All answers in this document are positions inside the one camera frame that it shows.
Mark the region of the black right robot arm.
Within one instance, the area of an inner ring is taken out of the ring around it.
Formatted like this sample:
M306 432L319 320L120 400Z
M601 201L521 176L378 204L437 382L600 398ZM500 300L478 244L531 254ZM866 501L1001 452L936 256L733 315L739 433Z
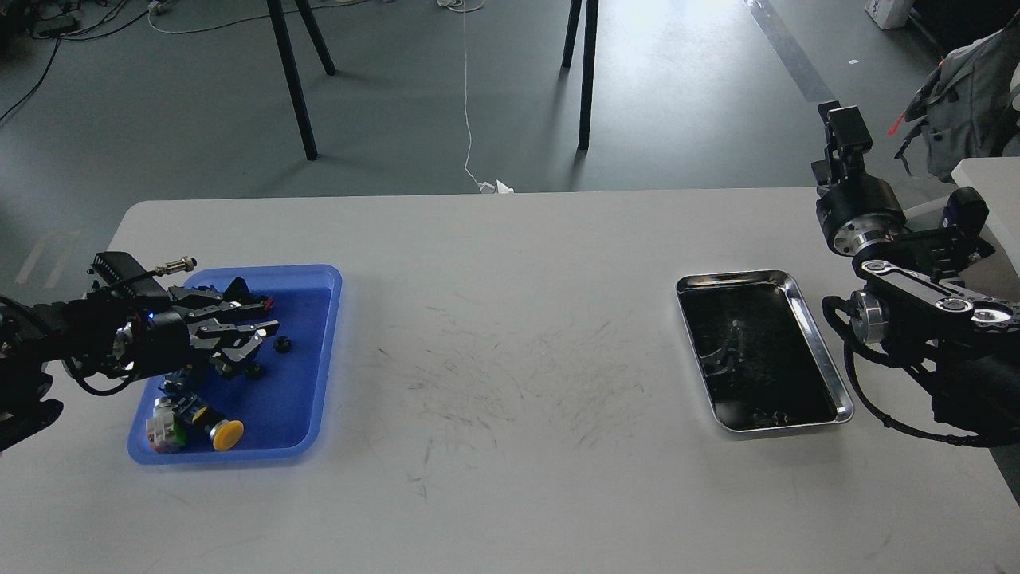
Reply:
M812 163L816 215L828 248L852 259L865 281L851 297L826 297L823 315L844 341L857 396L855 357L902 368L932 399L935 421L964 435L933 434L863 399L885 427L918 438L994 448L1018 443L1018 302L969 290L959 273L994 254L981 237L990 213L976 189L951 193L940 224L908 228L884 179L865 170L872 147L860 110L832 100L818 112L826 157Z

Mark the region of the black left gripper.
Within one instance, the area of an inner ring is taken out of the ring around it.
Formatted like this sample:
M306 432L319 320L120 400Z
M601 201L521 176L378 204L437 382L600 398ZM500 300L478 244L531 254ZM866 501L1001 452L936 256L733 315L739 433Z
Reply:
M226 304L214 286L170 286L171 307L163 313L135 315L116 331L116 375L141 380L177 371L186 364L208 364L219 375L239 375L258 355L280 322L222 324L255 320L258 309ZM185 320L202 320L188 324Z

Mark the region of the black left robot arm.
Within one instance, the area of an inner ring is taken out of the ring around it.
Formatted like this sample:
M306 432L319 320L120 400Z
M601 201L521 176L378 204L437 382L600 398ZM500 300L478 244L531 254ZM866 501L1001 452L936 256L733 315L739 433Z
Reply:
M95 286L86 297L32 308L2 299L2 447L49 427L61 401L48 397L46 371L62 362L81 389L110 396L132 382L171 375L175 414L205 430L214 446L237 442L238 421L201 401L192 384L214 368L227 379L250 370L260 346L277 333L271 297L241 277L214 286Z

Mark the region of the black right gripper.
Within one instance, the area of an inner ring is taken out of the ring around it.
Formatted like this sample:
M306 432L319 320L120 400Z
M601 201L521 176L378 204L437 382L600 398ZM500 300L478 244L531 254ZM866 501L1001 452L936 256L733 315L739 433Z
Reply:
M892 186L865 173L865 154L872 137L857 106L839 101L820 103L818 113L826 127L826 157L813 161L818 200L816 215L827 247L842 257L853 257L866 247L889 242L906 231L906 215Z

